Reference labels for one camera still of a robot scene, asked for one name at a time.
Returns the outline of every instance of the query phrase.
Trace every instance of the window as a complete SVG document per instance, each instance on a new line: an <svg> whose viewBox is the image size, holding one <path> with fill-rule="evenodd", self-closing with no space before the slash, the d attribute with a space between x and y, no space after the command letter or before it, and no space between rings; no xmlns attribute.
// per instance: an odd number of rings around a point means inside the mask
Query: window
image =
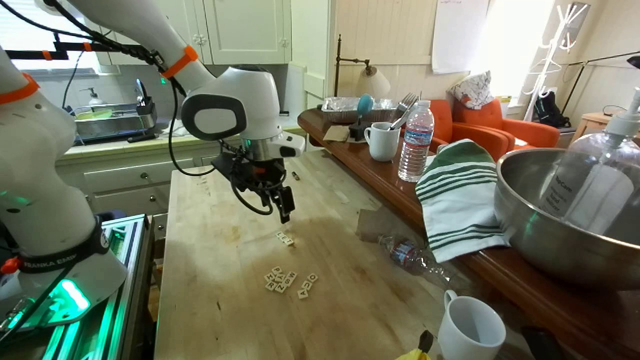
<svg viewBox="0 0 640 360"><path fill-rule="evenodd" d="M66 30L73 33L83 33L62 16L51 15L40 9L34 0L5 0L9 6L23 16L54 29ZM86 39L60 35L64 42L84 42ZM49 50L54 51L54 37L50 31L42 30L30 25L8 12L0 6L0 45L4 50ZM29 69L69 69L76 66L79 51L69 51L69 60L13 60L13 64L20 70ZM96 66L95 53L84 53L79 68Z"/></svg>
<svg viewBox="0 0 640 360"><path fill-rule="evenodd" d="M493 95L520 95L553 4L553 0L491 1L472 72L491 70Z"/></svg>

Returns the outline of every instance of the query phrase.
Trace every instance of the orange strap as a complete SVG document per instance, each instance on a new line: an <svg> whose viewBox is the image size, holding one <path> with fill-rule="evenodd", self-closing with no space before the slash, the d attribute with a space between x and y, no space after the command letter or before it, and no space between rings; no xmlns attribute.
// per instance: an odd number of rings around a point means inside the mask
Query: orange strap
<svg viewBox="0 0 640 360"><path fill-rule="evenodd" d="M172 78L176 75L182 68L187 66L188 63L192 61L196 61L198 59L198 53L190 46L184 48L184 56L180 58L180 60L176 61L167 71L162 73L162 76L165 78Z"/></svg>
<svg viewBox="0 0 640 360"><path fill-rule="evenodd" d="M22 75L27 79L27 81L29 81L29 83L18 90L0 94L0 105L24 99L25 97L29 97L31 96L31 94L38 91L40 85L38 85L38 83L36 83L29 74L23 72Z"/></svg>

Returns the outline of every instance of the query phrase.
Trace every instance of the lampshade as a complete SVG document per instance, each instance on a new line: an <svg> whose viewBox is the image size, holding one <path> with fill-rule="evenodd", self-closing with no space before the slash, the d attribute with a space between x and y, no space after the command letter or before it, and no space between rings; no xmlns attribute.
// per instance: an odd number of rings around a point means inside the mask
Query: lampshade
<svg viewBox="0 0 640 360"><path fill-rule="evenodd" d="M640 56L631 56L629 59L627 59L627 62L640 69Z"/></svg>
<svg viewBox="0 0 640 360"><path fill-rule="evenodd" d="M378 68L369 67L369 74L367 74L367 68L362 69L356 86L358 96L369 94L375 99L381 99L387 96L389 90L391 90L391 84Z"/></svg>

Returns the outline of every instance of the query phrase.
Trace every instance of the soap bottle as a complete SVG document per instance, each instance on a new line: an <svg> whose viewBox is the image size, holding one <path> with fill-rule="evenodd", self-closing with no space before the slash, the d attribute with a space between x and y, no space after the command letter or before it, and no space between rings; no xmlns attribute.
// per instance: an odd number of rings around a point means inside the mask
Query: soap bottle
<svg viewBox="0 0 640 360"><path fill-rule="evenodd" d="M96 106L96 105L106 105L107 102L102 100L101 98L98 97L98 94L95 93L95 91L93 90L93 88L86 88L83 90L89 90L89 96L91 96L91 100L89 100L89 105L90 106Z"/></svg>
<svg viewBox="0 0 640 360"><path fill-rule="evenodd" d="M584 135L569 146L542 187L543 211L583 230L611 236L621 210L639 197L635 189L640 186L640 147L633 141L640 129L639 106L640 88L636 88L629 110L614 115L603 131Z"/></svg>

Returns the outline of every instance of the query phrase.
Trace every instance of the white coat rack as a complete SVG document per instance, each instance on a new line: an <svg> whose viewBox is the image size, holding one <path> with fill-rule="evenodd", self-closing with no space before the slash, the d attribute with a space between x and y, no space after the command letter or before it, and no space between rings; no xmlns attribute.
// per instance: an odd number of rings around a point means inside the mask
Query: white coat rack
<svg viewBox="0 0 640 360"><path fill-rule="evenodd" d="M564 15L562 13L562 9L560 8L560 6L556 7L556 10L558 12L558 17L560 18L560 24L558 24L558 28L556 29L556 33L554 37L551 40L549 40L549 44L540 45L542 49L548 49L546 57L538 61L530 69L530 70L533 70L533 68L535 68L536 66L540 65L541 63L544 63L544 65L542 66L542 71L529 73L529 75L532 75L532 74L538 75L538 78L536 79L536 83L533 86L533 89L529 92L524 92L524 94L526 95L531 94L531 101L529 101L529 107L527 108L527 112L524 115L525 121L531 121L533 117L533 108L534 108L534 105L536 104L536 100L538 99L538 97L546 97L549 94L549 91L545 86L545 80L547 80L547 74L562 70L562 67L553 60L554 55L556 54L556 50L560 48L560 50L566 50L568 53L569 49L571 49L575 45L575 41L572 42L568 31L566 32L566 37L562 39L562 42L560 41L561 40L560 36L562 36L564 29L567 26L569 26L569 24L571 24L571 21L575 20L575 18L578 15L580 15L580 13L587 7L587 5L583 5L582 8L580 8L580 10L578 10L577 12L576 12L576 7L577 6L575 5L568 5L566 7L566 11Z"/></svg>

